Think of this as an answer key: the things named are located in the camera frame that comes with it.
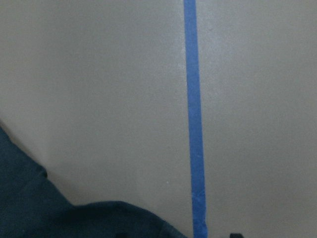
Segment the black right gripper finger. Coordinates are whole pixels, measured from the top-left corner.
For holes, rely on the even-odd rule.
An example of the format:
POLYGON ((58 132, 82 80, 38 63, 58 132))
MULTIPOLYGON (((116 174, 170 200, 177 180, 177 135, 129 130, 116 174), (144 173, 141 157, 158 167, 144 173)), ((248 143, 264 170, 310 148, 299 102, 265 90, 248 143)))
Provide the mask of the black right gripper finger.
POLYGON ((231 233, 229 238, 243 238, 243 235, 240 233, 231 233))

